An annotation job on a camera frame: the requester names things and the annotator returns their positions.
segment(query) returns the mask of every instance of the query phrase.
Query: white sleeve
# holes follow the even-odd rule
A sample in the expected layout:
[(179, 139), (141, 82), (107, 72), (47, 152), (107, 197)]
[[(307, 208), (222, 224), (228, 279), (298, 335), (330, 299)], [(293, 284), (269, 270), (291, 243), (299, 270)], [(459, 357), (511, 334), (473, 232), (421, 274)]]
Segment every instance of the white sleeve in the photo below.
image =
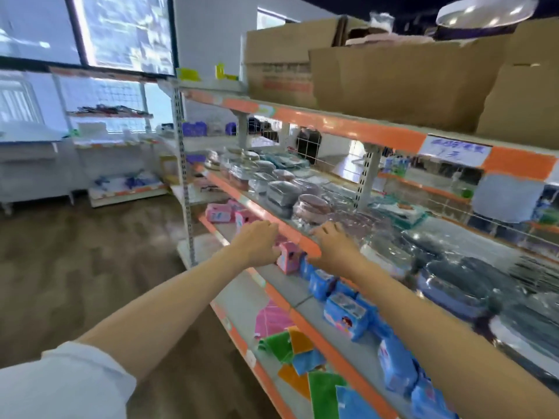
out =
[(0, 418), (125, 419), (136, 379), (107, 353), (65, 342), (0, 370)]

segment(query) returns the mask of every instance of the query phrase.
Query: price tag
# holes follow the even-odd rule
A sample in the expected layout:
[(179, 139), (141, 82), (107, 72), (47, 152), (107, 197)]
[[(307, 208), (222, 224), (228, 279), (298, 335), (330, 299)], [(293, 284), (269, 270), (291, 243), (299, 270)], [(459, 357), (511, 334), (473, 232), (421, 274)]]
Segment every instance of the price tag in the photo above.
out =
[(247, 350), (247, 354), (245, 354), (245, 361), (251, 369), (254, 369), (256, 366), (256, 357), (254, 357), (254, 353), (252, 351)]
[(488, 145), (427, 135), (418, 154), (479, 168), (490, 153), (491, 146)]

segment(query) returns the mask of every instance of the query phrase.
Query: hand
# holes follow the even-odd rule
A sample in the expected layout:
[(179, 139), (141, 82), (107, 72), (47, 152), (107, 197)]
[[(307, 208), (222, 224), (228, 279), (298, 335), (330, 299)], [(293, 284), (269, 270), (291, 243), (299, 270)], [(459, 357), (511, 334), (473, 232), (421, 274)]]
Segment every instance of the hand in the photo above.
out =
[(274, 246), (277, 235), (277, 223), (255, 221), (243, 225), (230, 247), (235, 255), (243, 259), (245, 269), (266, 266), (274, 263), (281, 254), (279, 247)]
[(351, 279), (351, 265), (361, 253), (342, 225), (339, 222), (326, 222), (311, 233), (318, 240), (321, 256), (309, 258), (309, 262), (332, 275)]

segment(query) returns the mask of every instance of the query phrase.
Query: orange towel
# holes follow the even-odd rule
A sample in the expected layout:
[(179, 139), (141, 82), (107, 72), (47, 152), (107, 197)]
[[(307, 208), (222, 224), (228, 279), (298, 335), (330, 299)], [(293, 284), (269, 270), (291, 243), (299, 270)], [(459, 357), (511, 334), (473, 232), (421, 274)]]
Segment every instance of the orange towel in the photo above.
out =
[(297, 375), (297, 372), (295, 372), (293, 365), (284, 363), (278, 371), (278, 376), (307, 400), (311, 400), (308, 374), (299, 376)]
[(291, 341), (291, 346), (293, 347), (293, 354), (306, 353), (314, 349), (314, 345), (311, 340), (296, 326), (290, 326), (287, 328), (289, 331), (289, 338)]

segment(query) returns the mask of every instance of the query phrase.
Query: green item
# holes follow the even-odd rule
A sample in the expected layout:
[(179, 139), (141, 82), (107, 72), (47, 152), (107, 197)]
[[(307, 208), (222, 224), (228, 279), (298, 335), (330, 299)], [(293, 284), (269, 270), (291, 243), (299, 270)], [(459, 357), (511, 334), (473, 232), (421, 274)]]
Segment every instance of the green item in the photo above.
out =
[(258, 342), (258, 350), (274, 354), (276, 359), (282, 363), (291, 363), (293, 360), (293, 347), (291, 346), (289, 331), (262, 338)]
[(339, 419), (336, 385), (344, 387), (347, 382), (335, 373), (309, 372), (309, 389), (314, 419)]

